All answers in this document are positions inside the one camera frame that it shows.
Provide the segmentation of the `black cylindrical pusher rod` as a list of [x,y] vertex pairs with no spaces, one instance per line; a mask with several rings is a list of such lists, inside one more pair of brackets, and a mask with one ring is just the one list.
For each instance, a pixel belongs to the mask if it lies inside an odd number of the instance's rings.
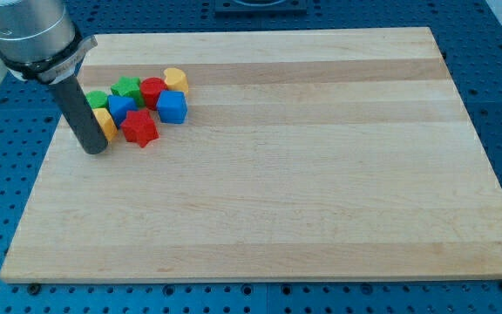
[[108,139],[95,118],[77,78],[71,75],[48,85],[48,88],[84,151],[87,154],[104,152],[108,146]]

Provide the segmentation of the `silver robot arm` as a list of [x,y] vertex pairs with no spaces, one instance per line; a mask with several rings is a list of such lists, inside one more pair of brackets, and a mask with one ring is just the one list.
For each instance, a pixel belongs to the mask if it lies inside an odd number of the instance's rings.
[[0,59],[17,79],[48,86],[88,154],[108,146],[76,77],[78,64],[97,44],[94,36],[82,35],[62,1],[0,0]]

